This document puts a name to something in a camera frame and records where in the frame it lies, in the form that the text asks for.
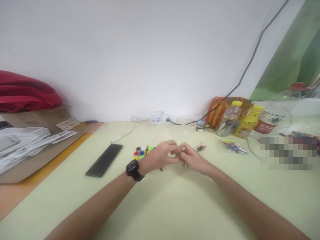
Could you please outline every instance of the black phone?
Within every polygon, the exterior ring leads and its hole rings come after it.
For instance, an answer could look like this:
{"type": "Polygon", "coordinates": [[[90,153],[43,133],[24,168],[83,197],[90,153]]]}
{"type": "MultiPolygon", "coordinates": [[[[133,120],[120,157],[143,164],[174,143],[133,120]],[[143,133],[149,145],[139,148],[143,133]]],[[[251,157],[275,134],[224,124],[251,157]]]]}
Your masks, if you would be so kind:
{"type": "Polygon", "coordinates": [[[122,145],[120,144],[111,144],[86,172],[86,176],[102,177],[117,154],[120,152],[121,148],[122,145]]]}

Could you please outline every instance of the plastic bottle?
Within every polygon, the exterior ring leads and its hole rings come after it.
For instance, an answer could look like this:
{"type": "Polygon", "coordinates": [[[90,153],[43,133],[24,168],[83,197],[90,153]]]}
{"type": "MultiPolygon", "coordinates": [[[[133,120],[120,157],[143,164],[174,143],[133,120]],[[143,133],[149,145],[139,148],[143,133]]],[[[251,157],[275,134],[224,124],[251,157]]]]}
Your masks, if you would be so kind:
{"type": "Polygon", "coordinates": [[[264,107],[262,106],[254,105],[250,113],[241,120],[234,134],[241,138],[247,138],[253,128],[257,125],[258,116],[263,109],[264,107]]]}
{"type": "Polygon", "coordinates": [[[250,135],[256,138],[267,136],[278,123],[298,104],[304,83],[293,83],[291,87],[276,95],[258,117],[258,124],[250,135]]]}
{"type": "Polygon", "coordinates": [[[242,102],[233,101],[232,105],[229,106],[223,113],[223,119],[218,127],[217,134],[221,137],[227,137],[231,130],[231,125],[234,120],[237,120],[240,116],[240,106],[242,102]]]}

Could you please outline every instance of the large plastic bottle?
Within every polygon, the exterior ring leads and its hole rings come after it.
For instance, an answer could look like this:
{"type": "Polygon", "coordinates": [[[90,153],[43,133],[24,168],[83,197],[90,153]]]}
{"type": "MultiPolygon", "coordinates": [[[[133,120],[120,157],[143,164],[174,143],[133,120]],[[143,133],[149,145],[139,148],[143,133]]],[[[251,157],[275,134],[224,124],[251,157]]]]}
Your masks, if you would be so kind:
{"type": "Polygon", "coordinates": [[[259,115],[258,124],[250,135],[256,138],[267,136],[298,104],[304,83],[293,83],[291,87],[276,95],[259,115]]]}
{"type": "Polygon", "coordinates": [[[227,137],[231,130],[231,125],[234,120],[237,120],[241,114],[240,106],[242,102],[233,101],[232,105],[229,106],[223,113],[223,119],[220,126],[218,127],[217,134],[221,137],[227,137]]]}

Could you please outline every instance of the yellow drink bottle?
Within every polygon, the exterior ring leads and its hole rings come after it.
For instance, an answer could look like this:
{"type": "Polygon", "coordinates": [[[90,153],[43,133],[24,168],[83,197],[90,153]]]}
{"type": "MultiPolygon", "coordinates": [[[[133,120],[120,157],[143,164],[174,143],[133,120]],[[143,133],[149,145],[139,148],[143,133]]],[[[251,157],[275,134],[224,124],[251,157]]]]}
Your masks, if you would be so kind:
{"type": "Polygon", "coordinates": [[[258,123],[258,116],[262,112],[264,107],[262,106],[256,106],[254,105],[253,108],[251,109],[250,113],[244,117],[237,130],[234,132],[234,134],[238,137],[241,138],[247,138],[250,134],[250,132],[253,130],[253,128],[257,125],[258,123]]]}

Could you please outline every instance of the watch strap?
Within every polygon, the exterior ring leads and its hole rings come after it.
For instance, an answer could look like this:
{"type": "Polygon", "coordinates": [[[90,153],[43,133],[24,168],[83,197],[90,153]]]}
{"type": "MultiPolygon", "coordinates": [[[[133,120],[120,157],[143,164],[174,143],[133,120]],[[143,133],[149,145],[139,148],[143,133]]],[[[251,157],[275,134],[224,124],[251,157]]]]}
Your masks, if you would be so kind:
{"type": "Polygon", "coordinates": [[[138,172],[138,170],[132,172],[130,175],[137,182],[140,182],[144,178],[144,176],[141,176],[141,174],[138,172]]]}

